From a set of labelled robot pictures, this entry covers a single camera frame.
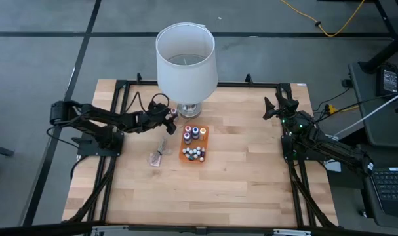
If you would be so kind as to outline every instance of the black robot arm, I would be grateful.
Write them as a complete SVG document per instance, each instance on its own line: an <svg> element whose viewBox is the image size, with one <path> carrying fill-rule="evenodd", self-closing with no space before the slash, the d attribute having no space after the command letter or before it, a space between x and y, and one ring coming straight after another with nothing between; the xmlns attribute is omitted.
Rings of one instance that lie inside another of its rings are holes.
<svg viewBox="0 0 398 236"><path fill-rule="evenodd" d="M147 111L117 114L96 108L92 104L80 104L75 101L55 102L50 110L50 124L60 127L73 127L85 134L91 135L101 149L112 149L115 133L112 127L127 133L146 132L155 127L165 125L167 132L173 134L176 126L173 118L166 118L170 108L164 104L151 101ZM97 125L91 121L107 124Z"/></svg>
<svg viewBox="0 0 398 236"><path fill-rule="evenodd" d="M287 131L282 140L285 155L303 155L317 161L334 159L357 174L363 176L372 174L374 162L364 151L326 136L310 114L296 111L298 101L287 100L279 94L276 94L276 97L281 108L275 110L275 106L264 98L266 113L263 118L269 119L276 115L282 121Z"/></svg>

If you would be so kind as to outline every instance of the lamp base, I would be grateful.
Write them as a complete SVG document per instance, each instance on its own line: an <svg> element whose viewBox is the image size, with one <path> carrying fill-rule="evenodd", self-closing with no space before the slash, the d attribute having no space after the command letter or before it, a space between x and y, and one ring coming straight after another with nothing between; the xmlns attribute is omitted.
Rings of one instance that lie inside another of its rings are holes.
<svg viewBox="0 0 398 236"><path fill-rule="evenodd" d="M177 109L181 117L185 119L194 119L201 113L201 103L192 105L178 104Z"/></svg>

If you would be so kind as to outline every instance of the small bottle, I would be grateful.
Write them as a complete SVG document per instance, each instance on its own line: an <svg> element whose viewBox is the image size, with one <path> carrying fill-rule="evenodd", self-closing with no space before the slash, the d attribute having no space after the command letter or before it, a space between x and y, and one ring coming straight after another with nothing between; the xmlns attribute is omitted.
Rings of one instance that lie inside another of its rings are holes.
<svg viewBox="0 0 398 236"><path fill-rule="evenodd" d="M190 133L184 133L184 143L189 145L191 144L191 135Z"/></svg>
<svg viewBox="0 0 398 236"><path fill-rule="evenodd" d="M186 126L185 128L184 128L184 132L186 132L186 133L189 133L190 135L191 135L191 126Z"/></svg>
<svg viewBox="0 0 398 236"><path fill-rule="evenodd" d="M193 128L193 139L199 139L199 128Z"/></svg>
<svg viewBox="0 0 398 236"><path fill-rule="evenodd" d="M200 140L204 140L206 138L206 129L205 128L201 128L200 129Z"/></svg>
<svg viewBox="0 0 398 236"><path fill-rule="evenodd" d="M178 111L176 108L171 108L171 117L173 118L174 122L178 121Z"/></svg>

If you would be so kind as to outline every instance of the wooden table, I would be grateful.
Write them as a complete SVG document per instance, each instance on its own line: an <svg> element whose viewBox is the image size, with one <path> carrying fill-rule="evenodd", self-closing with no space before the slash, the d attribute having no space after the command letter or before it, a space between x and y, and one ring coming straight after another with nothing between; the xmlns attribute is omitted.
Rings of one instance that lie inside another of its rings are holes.
<svg viewBox="0 0 398 236"><path fill-rule="evenodd" d="M94 106L109 109L116 80L98 81ZM308 90L291 84L299 109L312 113ZM143 103L160 92L157 86L130 86L129 101L140 91ZM202 165L178 159L182 127L168 137L172 154L160 167L147 160L165 127L142 134L125 134L109 199L107 223L185 226L296 227L288 166L283 160L280 120L262 119L264 97L277 105L273 88L218 87L203 102L200 117L190 123L210 128L207 159ZM130 109L140 110L136 101ZM94 185L98 157L85 159L75 169L63 219L72 217L87 200ZM329 220L337 224L330 186L324 168L306 161L311 195ZM308 224L301 196L304 222ZM95 219L99 218L102 196Z"/></svg>

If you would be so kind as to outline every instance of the lamp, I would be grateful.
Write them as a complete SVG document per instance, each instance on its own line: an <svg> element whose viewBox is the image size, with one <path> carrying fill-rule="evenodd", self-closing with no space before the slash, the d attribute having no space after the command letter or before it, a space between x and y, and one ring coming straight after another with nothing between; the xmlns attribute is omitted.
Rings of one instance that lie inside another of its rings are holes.
<svg viewBox="0 0 398 236"><path fill-rule="evenodd" d="M173 24L159 32L156 51L159 88L178 103L182 117L196 118L218 86L212 34L200 24Z"/></svg>

